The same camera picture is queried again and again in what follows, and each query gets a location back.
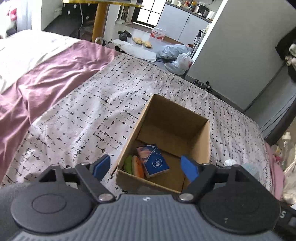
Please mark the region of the grey blue plush toy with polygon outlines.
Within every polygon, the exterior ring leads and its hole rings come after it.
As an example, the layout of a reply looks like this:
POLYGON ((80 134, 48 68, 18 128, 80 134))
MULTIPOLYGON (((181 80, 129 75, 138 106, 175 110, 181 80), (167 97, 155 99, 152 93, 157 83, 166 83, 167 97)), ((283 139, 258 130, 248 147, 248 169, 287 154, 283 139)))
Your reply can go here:
POLYGON ((260 180, 260 173, 259 169, 250 163, 244 163, 242 164, 240 161, 236 161, 233 159, 228 159, 224 161, 224 166, 233 166, 233 165, 240 165, 243 166, 243 168, 248 171, 257 181, 260 180))

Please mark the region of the white red plastic bag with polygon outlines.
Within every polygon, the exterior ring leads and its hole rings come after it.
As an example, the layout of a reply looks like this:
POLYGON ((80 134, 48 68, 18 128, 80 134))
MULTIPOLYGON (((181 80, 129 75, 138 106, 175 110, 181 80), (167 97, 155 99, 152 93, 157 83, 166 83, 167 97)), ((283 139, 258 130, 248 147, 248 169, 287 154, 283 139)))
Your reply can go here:
POLYGON ((190 57, 189 53, 181 53, 178 55, 175 61, 165 63, 164 66, 169 72, 175 75, 184 75, 186 71, 189 70, 192 63, 193 60, 190 57))

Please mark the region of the black slippers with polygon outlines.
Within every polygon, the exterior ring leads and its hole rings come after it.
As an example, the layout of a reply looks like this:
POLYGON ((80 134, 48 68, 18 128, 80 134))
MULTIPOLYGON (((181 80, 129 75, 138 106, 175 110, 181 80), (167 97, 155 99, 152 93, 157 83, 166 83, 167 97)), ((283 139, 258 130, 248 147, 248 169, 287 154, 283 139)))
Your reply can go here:
POLYGON ((128 38, 131 38, 132 35, 130 32, 128 32, 127 30, 125 31, 118 31, 117 32, 119 34, 118 38, 121 41, 127 42, 128 38))

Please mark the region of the clear plastic bottle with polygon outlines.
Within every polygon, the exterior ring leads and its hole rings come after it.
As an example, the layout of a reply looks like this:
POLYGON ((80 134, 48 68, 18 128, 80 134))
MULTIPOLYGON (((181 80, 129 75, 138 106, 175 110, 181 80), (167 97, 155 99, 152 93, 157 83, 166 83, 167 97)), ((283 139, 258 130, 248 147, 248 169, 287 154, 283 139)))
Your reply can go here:
POLYGON ((287 167, 287 160, 290 153, 290 149, 292 148, 292 136, 290 132, 284 133, 284 135, 280 139, 278 147, 281 149, 280 166, 283 170, 285 170, 287 167))

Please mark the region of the right yellow slipper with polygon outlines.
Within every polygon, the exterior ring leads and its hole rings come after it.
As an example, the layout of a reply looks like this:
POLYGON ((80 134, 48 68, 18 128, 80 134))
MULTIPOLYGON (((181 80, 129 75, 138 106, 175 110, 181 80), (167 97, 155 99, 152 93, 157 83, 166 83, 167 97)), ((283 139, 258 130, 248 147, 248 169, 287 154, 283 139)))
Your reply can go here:
POLYGON ((142 44, 146 47, 146 48, 152 48, 152 44, 149 41, 143 41, 142 44))

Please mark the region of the plush hamburger toy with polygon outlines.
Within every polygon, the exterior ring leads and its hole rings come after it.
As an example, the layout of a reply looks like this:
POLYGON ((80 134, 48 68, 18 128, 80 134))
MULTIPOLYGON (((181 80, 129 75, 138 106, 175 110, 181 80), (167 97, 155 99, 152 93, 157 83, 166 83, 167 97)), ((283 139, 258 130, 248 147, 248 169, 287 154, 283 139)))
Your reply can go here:
POLYGON ((123 165, 123 170, 131 175, 134 175, 138 178, 144 178, 144 170, 142 167, 142 163, 138 156, 129 155, 123 165))

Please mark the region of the blue tissue pack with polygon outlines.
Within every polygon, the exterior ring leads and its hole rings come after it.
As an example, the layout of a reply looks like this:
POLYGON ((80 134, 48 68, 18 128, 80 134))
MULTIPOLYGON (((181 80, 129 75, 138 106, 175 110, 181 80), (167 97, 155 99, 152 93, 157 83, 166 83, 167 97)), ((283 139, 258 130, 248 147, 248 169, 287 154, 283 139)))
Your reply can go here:
POLYGON ((156 144, 140 146, 137 148, 137 153, 147 178, 152 178, 170 170, 156 144))

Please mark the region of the blue grey garbage bag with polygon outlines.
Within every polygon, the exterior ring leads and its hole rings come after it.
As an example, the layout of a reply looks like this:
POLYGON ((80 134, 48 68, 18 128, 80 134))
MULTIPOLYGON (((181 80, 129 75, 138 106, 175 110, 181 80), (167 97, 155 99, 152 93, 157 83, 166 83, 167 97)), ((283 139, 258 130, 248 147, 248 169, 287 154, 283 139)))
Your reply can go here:
POLYGON ((165 45, 158 51, 158 56, 161 59, 174 61, 180 54, 191 55, 192 48, 182 44, 165 45))

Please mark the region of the white kitchen cabinet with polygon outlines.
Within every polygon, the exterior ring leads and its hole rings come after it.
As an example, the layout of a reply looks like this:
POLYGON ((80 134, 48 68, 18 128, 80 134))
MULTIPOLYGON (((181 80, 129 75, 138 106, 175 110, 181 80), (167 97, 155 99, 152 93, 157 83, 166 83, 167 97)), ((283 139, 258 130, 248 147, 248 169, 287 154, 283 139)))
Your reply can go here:
POLYGON ((211 22, 170 3, 165 3, 157 27, 166 30, 166 36, 183 44, 193 44, 199 30, 211 22))

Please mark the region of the patterned white bed cover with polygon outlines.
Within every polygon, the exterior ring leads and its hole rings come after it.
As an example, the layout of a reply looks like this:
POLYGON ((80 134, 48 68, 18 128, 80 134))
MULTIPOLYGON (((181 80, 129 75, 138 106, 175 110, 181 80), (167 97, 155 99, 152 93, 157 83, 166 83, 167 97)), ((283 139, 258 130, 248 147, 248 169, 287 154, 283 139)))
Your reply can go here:
POLYGON ((121 54, 38 117, 1 186, 30 182, 47 166, 70 168, 109 154, 116 160, 153 94, 210 121, 210 162, 234 159, 259 169, 269 191, 275 182, 258 125, 224 101, 156 66, 121 54))

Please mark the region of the pink bed sheet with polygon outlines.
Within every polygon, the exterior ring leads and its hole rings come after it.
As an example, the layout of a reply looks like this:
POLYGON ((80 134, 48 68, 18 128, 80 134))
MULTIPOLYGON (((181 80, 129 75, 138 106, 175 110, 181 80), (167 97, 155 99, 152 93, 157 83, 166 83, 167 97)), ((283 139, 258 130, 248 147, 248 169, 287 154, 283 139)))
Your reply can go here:
POLYGON ((119 54, 78 41, 32 68, 1 94, 1 178, 31 124, 119 54))

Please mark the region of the yellow slipper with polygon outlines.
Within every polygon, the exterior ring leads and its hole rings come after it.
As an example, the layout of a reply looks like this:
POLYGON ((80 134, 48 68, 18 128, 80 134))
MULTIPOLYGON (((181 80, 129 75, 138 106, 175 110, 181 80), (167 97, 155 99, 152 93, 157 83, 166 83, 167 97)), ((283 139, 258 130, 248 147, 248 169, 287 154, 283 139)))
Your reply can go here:
POLYGON ((146 48, 152 48, 152 44, 149 41, 143 41, 142 44, 146 47, 146 48))
POLYGON ((139 45, 142 45, 142 43, 143 43, 142 39, 139 38, 139 37, 135 37, 135 38, 133 38, 133 41, 134 41, 136 44, 139 44, 139 45))

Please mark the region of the hanging dark clothes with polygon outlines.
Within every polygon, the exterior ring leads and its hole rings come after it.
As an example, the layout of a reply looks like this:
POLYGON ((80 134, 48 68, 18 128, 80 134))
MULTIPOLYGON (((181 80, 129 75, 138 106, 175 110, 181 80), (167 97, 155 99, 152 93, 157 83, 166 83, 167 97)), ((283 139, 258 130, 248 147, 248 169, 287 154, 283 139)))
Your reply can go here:
POLYGON ((295 28, 281 38, 275 49, 288 66, 288 75, 295 82, 295 28))

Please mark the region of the open brown cardboard box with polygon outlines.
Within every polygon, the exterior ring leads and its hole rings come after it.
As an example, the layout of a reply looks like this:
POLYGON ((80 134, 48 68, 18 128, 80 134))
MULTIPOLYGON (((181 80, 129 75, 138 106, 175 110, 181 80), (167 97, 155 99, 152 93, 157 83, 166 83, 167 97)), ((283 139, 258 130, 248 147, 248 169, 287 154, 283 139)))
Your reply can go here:
POLYGON ((177 195, 190 183, 181 169, 183 155, 199 164, 210 162, 210 121, 154 94, 118 158, 116 185, 132 194, 164 192, 177 195), (166 173, 139 178, 124 171, 126 158, 146 144, 159 148, 170 168, 166 173))

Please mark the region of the left yellow slipper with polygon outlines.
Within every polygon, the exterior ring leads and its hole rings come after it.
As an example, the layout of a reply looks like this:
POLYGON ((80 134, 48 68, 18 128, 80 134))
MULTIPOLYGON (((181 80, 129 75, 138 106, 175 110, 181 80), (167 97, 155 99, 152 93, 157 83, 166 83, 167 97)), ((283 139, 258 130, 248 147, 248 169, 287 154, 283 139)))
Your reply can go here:
POLYGON ((142 45, 142 43, 143 43, 142 39, 139 38, 139 37, 135 37, 135 38, 133 38, 133 41, 134 41, 136 44, 139 44, 139 45, 142 45))

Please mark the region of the pack of water bottles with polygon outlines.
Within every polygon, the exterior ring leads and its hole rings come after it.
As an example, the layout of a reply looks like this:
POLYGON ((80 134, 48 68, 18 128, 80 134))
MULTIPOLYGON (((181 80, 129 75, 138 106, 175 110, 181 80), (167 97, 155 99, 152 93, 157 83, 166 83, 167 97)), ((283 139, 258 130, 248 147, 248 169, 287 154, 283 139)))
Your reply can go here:
POLYGON ((157 26, 155 26, 152 29, 151 33, 150 33, 150 36, 152 38, 155 38, 155 39, 160 40, 160 41, 164 40, 165 35, 166 35, 166 29, 162 29, 162 28, 159 28, 157 26))

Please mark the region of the white floor mat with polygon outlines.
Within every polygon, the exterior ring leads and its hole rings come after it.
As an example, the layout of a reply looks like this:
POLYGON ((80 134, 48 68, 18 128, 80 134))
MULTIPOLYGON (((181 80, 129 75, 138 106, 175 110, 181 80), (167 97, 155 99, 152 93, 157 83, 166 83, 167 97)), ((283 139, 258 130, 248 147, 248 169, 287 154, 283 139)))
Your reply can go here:
POLYGON ((115 39, 112 40, 112 43, 115 46, 118 46, 123 52, 125 52, 126 54, 129 54, 133 57, 136 57, 138 59, 142 59, 142 60, 146 60, 149 62, 155 62, 157 59, 156 53, 146 50, 146 49, 142 49, 140 47, 136 47, 133 44, 130 44, 128 42, 119 40, 119 39, 115 39))

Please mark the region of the round yellow edged table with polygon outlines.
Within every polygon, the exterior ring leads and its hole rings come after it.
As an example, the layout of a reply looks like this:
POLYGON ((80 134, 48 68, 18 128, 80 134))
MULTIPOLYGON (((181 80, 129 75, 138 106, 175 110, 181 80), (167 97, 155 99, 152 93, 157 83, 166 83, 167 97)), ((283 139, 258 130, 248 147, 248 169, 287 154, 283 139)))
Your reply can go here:
POLYGON ((98 4, 95 20, 94 20, 94 27, 92 32, 92 42, 98 37, 102 37, 104 35, 105 23, 107 19, 107 10, 110 4, 112 5, 119 5, 119 6, 131 6, 135 8, 142 8, 142 3, 138 1, 108 1, 108 0, 97 0, 97 1, 87 1, 87 0, 62 0, 64 4, 98 4))

